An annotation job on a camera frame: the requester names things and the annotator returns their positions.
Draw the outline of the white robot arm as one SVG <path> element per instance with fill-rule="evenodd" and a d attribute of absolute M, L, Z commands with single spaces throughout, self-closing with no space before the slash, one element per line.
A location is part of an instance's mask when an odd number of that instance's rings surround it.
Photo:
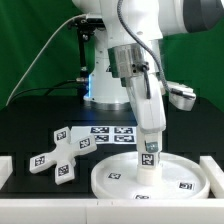
<path fill-rule="evenodd" d="M 165 79 L 159 41 L 169 35 L 212 29 L 224 18 L 224 0 L 72 0 L 102 20 L 111 72 L 126 86 L 137 120 L 137 150 L 158 153 L 166 118 L 162 92 L 173 105 L 192 109 L 196 95 Z"/>

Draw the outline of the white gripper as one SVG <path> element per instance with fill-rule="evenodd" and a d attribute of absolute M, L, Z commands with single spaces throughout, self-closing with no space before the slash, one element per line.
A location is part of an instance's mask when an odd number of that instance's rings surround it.
<path fill-rule="evenodd" d="M 153 74 L 149 74 L 148 79 L 150 99 L 146 97 L 143 75 L 127 78 L 126 90 L 140 130 L 143 133 L 157 133 L 166 128 L 166 117 L 159 82 Z M 146 142 L 145 147 L 148 153 L 159 150 L 157 142 Z"/>

